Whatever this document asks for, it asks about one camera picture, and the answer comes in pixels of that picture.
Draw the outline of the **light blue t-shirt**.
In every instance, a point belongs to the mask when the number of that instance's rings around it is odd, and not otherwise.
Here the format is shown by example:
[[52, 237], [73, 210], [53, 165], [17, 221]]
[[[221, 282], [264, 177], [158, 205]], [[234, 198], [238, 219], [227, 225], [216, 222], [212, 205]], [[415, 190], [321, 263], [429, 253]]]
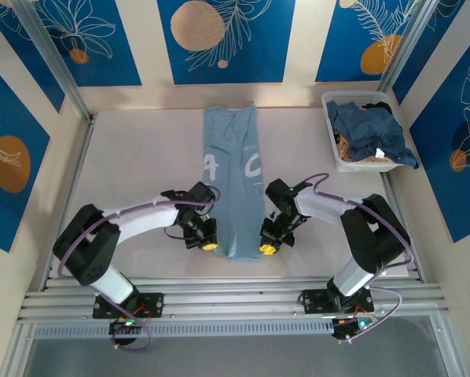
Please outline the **light blue t-shirt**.
[[215, 253], [239, 261], [258, 260], [260, 229], [266, 215], [257, 109], [223, 106], [203, 113], [204, 182], [220, 199], [211, 210], [217, 223]]

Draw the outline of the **tan patterned garment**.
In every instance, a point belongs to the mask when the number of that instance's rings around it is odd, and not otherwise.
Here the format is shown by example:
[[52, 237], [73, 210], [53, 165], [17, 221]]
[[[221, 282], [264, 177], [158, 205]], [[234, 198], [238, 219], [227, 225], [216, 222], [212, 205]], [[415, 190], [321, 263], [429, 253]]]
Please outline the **tan patterned garment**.
[[364, 159], [355, 159], [349, 154], [349, 144], [347, 143], [346, 139], [338, 134], [336, 131], [333, 132], [333, 137], [336, 142], [336, 149], [339, 153], [340, 158], [343, 161], [349, 163], [392, 163], [392, 160], [385, 156], [369, 156]]

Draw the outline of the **dark blue clothes pile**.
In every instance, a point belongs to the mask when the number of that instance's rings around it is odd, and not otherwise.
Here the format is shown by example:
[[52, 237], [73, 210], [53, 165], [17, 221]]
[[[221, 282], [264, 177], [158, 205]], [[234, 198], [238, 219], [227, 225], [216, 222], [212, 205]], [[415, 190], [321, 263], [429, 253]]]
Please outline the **dark blue clothes pile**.
[[333, 132], [346, 139], [353, 158], [385, 156], [393, 163], [418, 168], [417, 158], [406, 147], [401, 126], [384, 109], [363, 109], [353, 102], [337, 104], [335, 101], [328, 102], [326, 108]]

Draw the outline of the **black garment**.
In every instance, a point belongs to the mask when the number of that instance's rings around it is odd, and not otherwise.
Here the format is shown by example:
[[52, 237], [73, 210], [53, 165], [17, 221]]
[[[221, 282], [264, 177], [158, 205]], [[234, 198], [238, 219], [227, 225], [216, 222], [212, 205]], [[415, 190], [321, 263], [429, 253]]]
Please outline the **black garment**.
[[368, 103], [365, 105], [362, 105], [363, 109], [372, 109], [372, 108], [382, 108], [385, 111], [387, 111], [389, 114], [393, 114], [393, 111], [391, 109], [391, 106], [383, 101], [379, 101], [377, 103]]

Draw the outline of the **aluminium frame rail bed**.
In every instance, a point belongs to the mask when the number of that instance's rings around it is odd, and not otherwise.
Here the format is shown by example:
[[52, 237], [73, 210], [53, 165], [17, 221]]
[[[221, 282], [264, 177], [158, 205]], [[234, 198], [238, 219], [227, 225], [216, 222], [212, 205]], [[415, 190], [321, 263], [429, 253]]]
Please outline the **aluminium frame rail bed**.
[[[326, 280], [301, 278], [152, 278], [133, 281], [142, 293], [164, 295], [162, 318], [180, 320], [254, 320], [303, 317], [298, 296], [306, 289], [321, 289]], [[438, 284], [423, 283], [413, 276], [380, 279], [373, 292], [376, 313], [385, 314], [403, 297], [400, 315], [421, 315], [449, 309]], [[73, 280], [49, 279], [44, 291], [30, 291], [21, 305], [18, 324], [87, 322], [92, 318], [95, 294]]]

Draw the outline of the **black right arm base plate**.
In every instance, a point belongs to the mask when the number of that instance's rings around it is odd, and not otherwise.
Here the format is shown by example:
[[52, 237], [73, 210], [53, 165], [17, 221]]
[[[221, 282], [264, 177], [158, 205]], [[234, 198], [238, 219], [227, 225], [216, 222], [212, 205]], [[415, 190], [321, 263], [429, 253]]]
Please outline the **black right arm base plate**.
[[333, 294], [326, 289], [304, 290], [298, 297], [305, 314], [354, 314], [356, 311], [372, 313], [374, 309], [370, 290], [362, 288], [352, 296]]

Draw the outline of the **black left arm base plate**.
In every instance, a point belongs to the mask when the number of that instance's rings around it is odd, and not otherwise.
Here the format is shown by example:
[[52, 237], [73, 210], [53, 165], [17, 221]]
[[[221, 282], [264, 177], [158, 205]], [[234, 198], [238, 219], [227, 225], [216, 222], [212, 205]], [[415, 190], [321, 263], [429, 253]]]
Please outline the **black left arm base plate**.
[[[133, 293], [119, 306], [136, 318], [160, 318], [164, 307], [163, 299], [162, 293]], [[128, 315], [98, 295], [95, 298], [92, 317], [119, 319], [128, 318]]]

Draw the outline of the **aluminium side rail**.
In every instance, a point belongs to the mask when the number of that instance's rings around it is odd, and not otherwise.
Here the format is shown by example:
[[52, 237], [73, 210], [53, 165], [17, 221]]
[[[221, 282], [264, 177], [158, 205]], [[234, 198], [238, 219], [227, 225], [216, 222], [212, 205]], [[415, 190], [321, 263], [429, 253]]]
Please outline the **aluminium side rail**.
[[61, 199], [61, 204], [62, 204], [61, 217], [58, 222], [55, 233], [53, 235], [49, 253], [46, 256], [46, 260], [44, 261], [41, 279], [37, 287], [38, 291], [44, 291], [46, 289], [47, 280], [50, 278], [50, 271], [52, 269], [53, 260], [55, 258], [55, 255], [53, 253], [53, 245], [57, 241], [57, 238], [61, 235], [63, 231], [63, 227], [64, 227], [64, 222], [66, 221], [68, 217], [68, 210], [69, 210], [75, 189], [78, 184], [79, 176], [83, 169], [83, 164], [84, 164], [86, 154], [90, 145], [90, 140], [94, 132], [96, 119], [97, 119], [97, 114], [92, 114], [90, 116], [90, 121], [87, 123], [86, 127], [83, 129], [84, 130], [83, 138], [78, 144], [75, 144], [75, 146], [78, 148], [76, 150], [76, 155], [75, 155], [75, 164], [73, 168], [71, 168], [71, 170], [65, 174], [65, 177], [68, 179], [67, 191], [65, 192], [64, 197]]

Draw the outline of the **blue floral wall panel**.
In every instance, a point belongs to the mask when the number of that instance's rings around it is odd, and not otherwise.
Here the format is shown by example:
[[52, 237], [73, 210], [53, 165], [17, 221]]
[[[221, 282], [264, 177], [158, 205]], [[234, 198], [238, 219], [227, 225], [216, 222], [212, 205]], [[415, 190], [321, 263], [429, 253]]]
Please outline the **blue floral wall panel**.
[[0, 76], [0, 249], [16, 238], [49, 134]]
[[316, 82], [374, 81], [420, 0], [336, 0]]
[[176, 85], [279, 83], [296, 0], [157, 0]]
[[33, 7], [78, 86], [140, 86], [116, 0], [37, 0]]
[[409, 129], [453, 242], [470, 235], [470, 46]]

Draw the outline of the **aluminium frame post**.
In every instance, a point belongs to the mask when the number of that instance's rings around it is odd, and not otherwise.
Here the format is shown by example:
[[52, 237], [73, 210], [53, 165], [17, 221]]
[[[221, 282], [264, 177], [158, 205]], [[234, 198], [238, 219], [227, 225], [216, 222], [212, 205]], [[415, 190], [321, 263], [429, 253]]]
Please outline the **aluminium frame post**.
[[66, 98], [71, 101], [80, 117], [90, 123], [92, 114], [34, 6], [28, 0], [9, 0], [9, 2]]
[[387, 64], [387, 67], [380, 77], [377, 91], [388, 93], [393, 87], [395, 81], [399, 77], [401, 70], [405, 67], [407, 60], [424, 29], [427, 27], [428, 21], [438, 5], [439, 0], [417, 0], [415, 12], [411, 16], [405, 31], [403, 32], [399, 44], [397, 45], [393, 55]]

